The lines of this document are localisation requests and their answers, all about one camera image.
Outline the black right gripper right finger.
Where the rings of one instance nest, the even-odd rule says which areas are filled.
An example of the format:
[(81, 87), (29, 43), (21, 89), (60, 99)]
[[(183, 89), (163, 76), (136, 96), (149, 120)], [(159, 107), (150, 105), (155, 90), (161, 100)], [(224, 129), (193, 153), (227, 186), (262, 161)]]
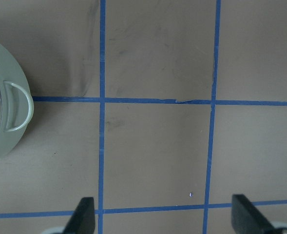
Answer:
[(232, 196), (231, 225), (236, 234), (271, 234), (275, 230), (243, 194)]

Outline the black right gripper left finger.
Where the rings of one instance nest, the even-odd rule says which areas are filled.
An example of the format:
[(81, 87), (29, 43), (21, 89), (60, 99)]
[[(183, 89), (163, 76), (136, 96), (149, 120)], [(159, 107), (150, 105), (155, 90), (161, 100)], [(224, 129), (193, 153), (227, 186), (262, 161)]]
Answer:
[(64, 234), (93, 234), (96, 227), (93, 197), (83, 197), (65, 226)]

